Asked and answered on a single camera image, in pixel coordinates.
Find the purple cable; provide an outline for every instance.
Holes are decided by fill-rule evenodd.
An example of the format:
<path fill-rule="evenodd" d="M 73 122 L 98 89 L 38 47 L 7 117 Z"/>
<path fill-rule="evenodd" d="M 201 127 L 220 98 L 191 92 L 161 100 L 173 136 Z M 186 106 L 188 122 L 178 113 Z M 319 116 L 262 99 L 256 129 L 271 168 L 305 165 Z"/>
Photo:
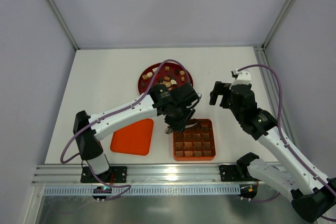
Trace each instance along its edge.
<path fill-rule="evenodd" d="M 324 219 L 324 220 L 331 221 L 331 222 L 336 222 L 336 219 L 331 219 L 331 218 L 326 217 L 326 216 L 321 216 L 321 218 Z"/>
<path fill-rule="evenodd" d="M 254 65 L 249 65 L 243 68 L 238 69 L 238 71 L 242 71 L 245 70 L 247 68 L 253 68 L 253 67 L 260 67 L 260 68 L 266 68 L 269 71 L 271 71 L 271 73 L 274 75 L 275 79 L 277 80 L 278 83 L 278 89 L 279 89 L 279 107 L 278 107 L 278 117 L 277 117 L 277 121 L 278 121 L 278 130 L 279 130 L 279 134 L 281 136 L 281 140 L 283 141 L 283 143 L 287 146 L 288 150 L 293 154 L 293 156 L 300 162 L 300 164 L 307 169 L 322 185 L 324 185 L 332 194 L 334 197 L 336 197 L 336 191 L 334 191 L 326 182 L 324 182 L 300 157 L 299 155 L 293 150 L 293 148 L 288 144 L 286 138 L 284 137 L 283 133 L 282 133 L 282 129 L 281 129 L 281 110 L 282 110 L 282 86 L 281 86 L 281 82 L 280 82 L 280 78 L 277 75 L 277 73 L 271 69 L 269 66 L 267 65 L 262 65 L 262 64 L 254 64 Z"/>
<path fill-rule="evenodd" d="M 65 153 L 67 152 L 67 150 L 68 150 L 70 144 L 72 144 L 72 142 L 73 142 L 73 141 L 74 141 L 74 140 L 75 140 L 81 133 L 83 133 L 85 130 L 87 130 L 88 128 L 92 127 L 93 125 L 95 125 L 96 123 L 98 123 L 99 121 L 101 121 L 101 120 L 103 120 L 103 119 L 105 119 L 105 118 L 108 118 L 108 117 L 110 117 L 110 116 L 112 116 L 112 115 L 116 115 L 116 114 L 121 113 L 121 112 L 124 112 L 124 111 L 126 111 L 126 110 L 128 110 L 128 109 L 130 109 L 130 108 L 132 108 L 132 107 L 134 107 L 134 106 L 136 106 L 136 105 L 138 105 L 138 104 L 145 98 L 145 96 L 148 94 L 148 92 L 149 92 L 149 90 L 151 89 L 152 84 L 153 84 L 153 82 L 154 82 L 154 80 L 155 80 L 155 77 L 156 77 L 156 75 L 158 74 L 158 72 L 160 71 L 160 69 L 162 68 L 162 66 L 163 66 L 165 63 L 169 62 L 169 61 L 174 62 L 174 63 L 180 65 L 181 68 L 183 69 L 183 71 L 185 72 L 185 74 L 187 75 L 188 82 L 190 82 L 190 77 L 189 77 L 188 71 L 184 68 L 184 66 L 183 66 L 181 63 L 179 63 L 179 62 L 176 61 L 176 60 L 172 60 L 172 59 L 168 59 L 168 60 L 164 60 L 164 61 L 162 61 L 161 64 L 157 67 L 157 71 L 155 71 L 155 73 L 154 73 L 154 75 L 153 75 L 153 77 L 152 77 L 152 79 L 151 79 L 151 82 L 149 83 L 149 85 L 148 85 L 146 91 L 144 92 L 144 94 L 143 94 L 137 101 L 135 101 L 132 105 L 128 105 L 128 106 L 126 106 L 125 108 L 122 108 L 122 109 L 113 111 L 113 112 L 111 112 L 111 113 L 108 113 L 108 114 L 106 114 L 106 115 L 103 115 L 102 117 L 98 118 L 97 120 L 95 120 L 95 121 L 89 123 L 88 125 L 86 125 L 84 128 L 80 129 L 75 135 L 73 135 L 73 137 L 69 140 L 69 142 L 68 142 L 68 143 L 66 144 L 66 146 L 64 147 L 64 150 L 63 150 L 62 153 L 61 153 L 60 162 L 61 162 L 62 164 L 69 163 L 71 160 L 73 160 L 75 157 L 77 157 L 77 156 L 79 155 L 79 153 L 77 153 L 77 154 L 73 155 L 72 157 L 70 157 L 69 159 L 64 160 Z"/>
<path fill-rule="evenodd" d="M 134 107 L 134 106 L 136 106 L 136 105 L 138 105 L 138 104 L 145 98 L 145 96 L 148 94 L 148 92 L 149 92 L 149 90 L 151 89 L 152 84 L 153 84 L 153 82 L 154 82 L 154 80 L 155 80 L 155 77 L 156 77 L 156 75 L 158 75 L 158 73 L 159 73 L 160 69 L 162 68 L 162 66 L 163 66 L 165 63 L 169 62 L 169 61 L 174 62 L 174 63 L 180 65 L 181 68 L 183 69 L 183 71 L 185 72 L 186 76 L 187 76 L 187 81 L 190 82 L 190 77 L 189 77 L 188 71 L 185 69 L 185 67 L 184 67 L 181 63 L 179 63 L 178 61 L 173 60 L 173 59 L 168 59 L 168 60 L 164 60 L 164 61 L 162 61 L 162 62 L 160 63 L 160 65 L 157 67 L 157 70 L 155 71 L 155 73 L 154 73 L 154 75 L 153 75 L 153 77 L 152 77 L 152 79 L 151 79 L 151 81 L 150 81 L 150 83 L 149 83 L 149 85 L 148 85 L 146 91 L 144 92 L 144 94 L 143 94 L 137 101 L 135 101 L 133 104 L 128 105 L 128 106 L 126 106 L 126 107 L 124 107 L 124 108 L 122 108 L 122 109 L 119 109 L 119 110 L 110 112 L 110 113 L 108 113 L 108 114 L 106 114 L 106 115 L 103 115 L 103 116 L 101 116 L 100 118 L 98 118 L 97 120 L 95 120 L 95 121 L 89 123 L 88 125 L 86 125 L 84 128 L 80 129 L 75 135 L 73 135 L 73 137 L 72 137 L 72 138 L 69 140 L 69 142 L 66 144 L 64 150 L 62 151 L 62 154 L 61 154 L 61 157 L 60 157 L 60 162 L 61 162 L 62 164 L 66 164 L 66 163 L 70 162 L 71 160 L 73 160 L 75 157 L 77 157 L 77 156 L 79 155 L 79 153 L 77 153 L 77 154 L 73 155 L 72 157 L 70 157 L 69 159 L 64 160 L 65 153 L 67 152 L 67 150 L 68 150 L 70 144 L 71 144 L 71 143 L 72 143 L 72 142 L 73 142 L 73 141 L 74 141 L 74 140 L 75 140 L 81 133 L 83 133 L 85 130 L 87 130 L 87 129 L 90 128 L 91 126 L 95 125 L 95 124 L 98 123 L 99 121 L 104 120 L 105 118 L 108 118 L 108 117 L 110 117 L 110 116 L 116 115 L 116 114 L 118 114 L 118 113 L 121 113 L 121 112 L 123 112 L 123 111 L 126 111 L 126 110 L 128 110 L 128 109 L 130 109 L 130 108 L 132 108 L 132 107 Z M 131 185 L 112 186 L 112 185 L 106 184 L 106 183 L 104 183 L 103 181 L 101 181 L 101 180 L 98 178 L 98 176 L 93 172 L 92 167 L 91 167 L 90 165 L 89 165 L 89 168 L 90 168 L 90 170 L 91 170 L 91 173 L 93 174 L 93 176 L 95 177 L 95 179 L 96 179 L 99 183 L 102 183 L 103 185 L 109 186 L 109 187 L 111 187 L 111 188 L 125 188 L 125 187 L 127 187 L 126 190 L 122 191 L 122 192 L 119 193 L 118 195 L 115 195 L 115 196 L 112 196 L 112 197 L 110 197 L 110 198 L 107 198 L 106 201 L 107 201 L 107 200 L 113 200 L 113 199 L 119 198 L 121 195 L 123 195 L 124 193 L 126 193 L 128 190 L 131 189 Z"/>

